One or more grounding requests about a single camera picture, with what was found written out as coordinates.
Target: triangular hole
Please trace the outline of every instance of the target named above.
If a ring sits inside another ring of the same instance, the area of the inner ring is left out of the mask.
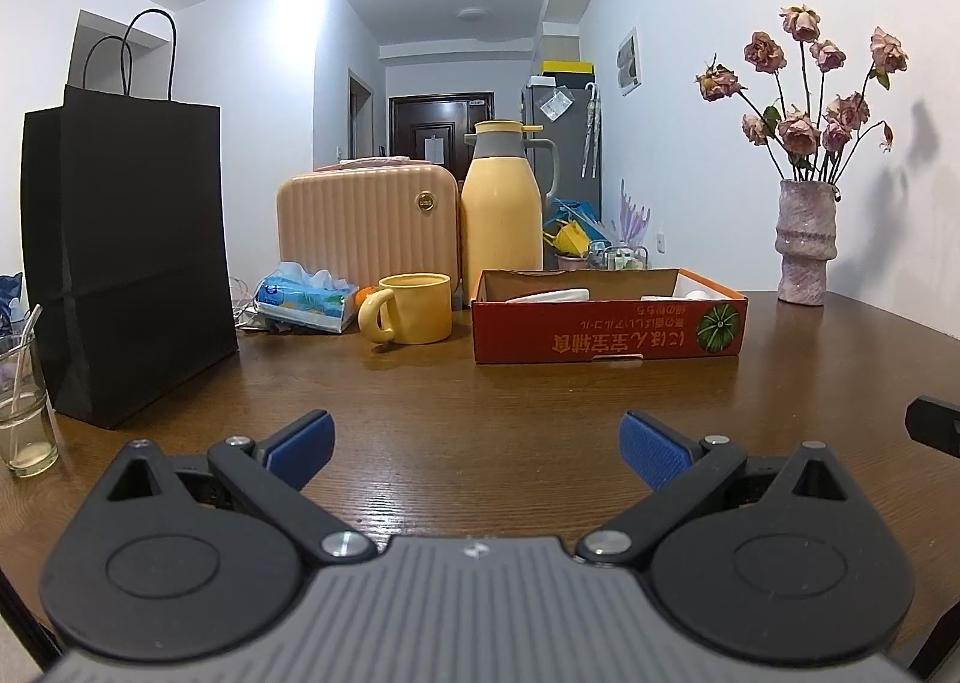
[[[159,496],[160,485],[150,469],[150,465],[142,459],[128,463],[120,480],[117,480],[113,490],[107,497],[109,501],[126,501],[127,499],[143,499],[144,496]]]
[[[847,500],[843,489],[823,461],[806,462],[793,493],[796,496],[810,496],[811,499]]]

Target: black bag handle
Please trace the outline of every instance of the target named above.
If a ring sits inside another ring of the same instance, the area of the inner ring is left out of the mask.
[[[86,53],[86,61],[83,63],[83,80],[80,81],[80,89],[86,90],[86,68],[90,65],[90,58],[93,57],[94,50],[100,46],[104,41],[118,41],[121,43],[120,47],[120,82],[123,85],[123,94],[129,95],[130,89],[127,87],[127,75],[123,71],[123,52],[130,56],[130,78],[133,78],[133,50],[123,38],[118,35],[105,35],[93,46],[90,47],[90,51]]]
[[[133,22],[131,22],[128,25],[127,32],[123,34],[123,42],[125,44],[127,43],[127,36],[130,35],[130,32],[133,29],[133,25],[135,25],[136,20],[141,18],[141,16],[143,16],[144,14],[162,14],[163,16],[165,16],[167,19],[170,20],[170,29],[173,31],[173,47],[172,47],[172,51],[170,52],[170,79],[167,82],[167,100],[171,101],[174,99],[174,65],[176,64],[176,22],[174,22],[174,18],[172,18],[169,13],[166,13],[166,11],[162,10],[162,8],[147,8],[147,10],[141,11],[140,13],[138,13],[138,15],[136,15],[133,18]],[[131,61],[131,71],[132,70],[133,70],[133,61]],[[120,77],[122,79],[124,77],[123,51],[120,52]],[[130,82],[125,82],[125,87],[126,87],[126,92],[124,92],[124,95],[129,97],[132,85],[130,84]]]

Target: pink vase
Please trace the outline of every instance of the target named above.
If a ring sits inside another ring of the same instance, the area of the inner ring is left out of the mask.
[[[823,306],[827,261],[837,257],[836,190],[822,181],[781,181],[776,251],[784,256],[781,301]]]

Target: green pumpkin picture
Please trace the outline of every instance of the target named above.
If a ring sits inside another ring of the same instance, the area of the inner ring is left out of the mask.
[[[697,325],[697,344],[707,352],[723,352],[736,339],[740,315],[729,304],[717,304]]]

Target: yellow thermos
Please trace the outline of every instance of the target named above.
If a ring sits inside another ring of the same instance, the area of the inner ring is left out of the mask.
[[[549,206],[560,183],[557,145],[549,139],[524,139],[539,125],[498,120],[477,123],[467,144],[476,147],[460,199],[464,296],[476,298],[485,269],[544,270],[544,209],[525,148],[550,149],[553,184]]]

